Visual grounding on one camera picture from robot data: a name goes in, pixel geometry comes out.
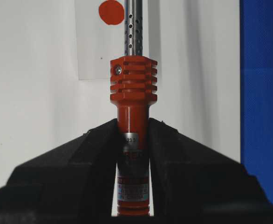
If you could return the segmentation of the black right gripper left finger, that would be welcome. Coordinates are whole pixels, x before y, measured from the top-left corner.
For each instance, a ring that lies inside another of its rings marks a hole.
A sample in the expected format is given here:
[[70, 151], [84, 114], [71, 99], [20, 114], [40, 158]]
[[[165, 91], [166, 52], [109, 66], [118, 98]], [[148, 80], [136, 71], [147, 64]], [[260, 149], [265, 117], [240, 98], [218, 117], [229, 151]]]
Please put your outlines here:
[[0, 188], [0, 224], [109, 220], [119, 145], [113, 119], [17, 166]]

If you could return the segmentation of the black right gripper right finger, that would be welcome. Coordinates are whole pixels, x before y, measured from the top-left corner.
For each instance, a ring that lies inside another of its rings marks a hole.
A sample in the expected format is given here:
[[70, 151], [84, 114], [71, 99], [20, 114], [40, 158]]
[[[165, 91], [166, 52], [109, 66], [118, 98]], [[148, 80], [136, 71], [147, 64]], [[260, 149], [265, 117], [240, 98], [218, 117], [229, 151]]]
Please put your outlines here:
[[273, 224], [273, 204], [245, 167], [149, 120], [155, 219], [163, 224]]

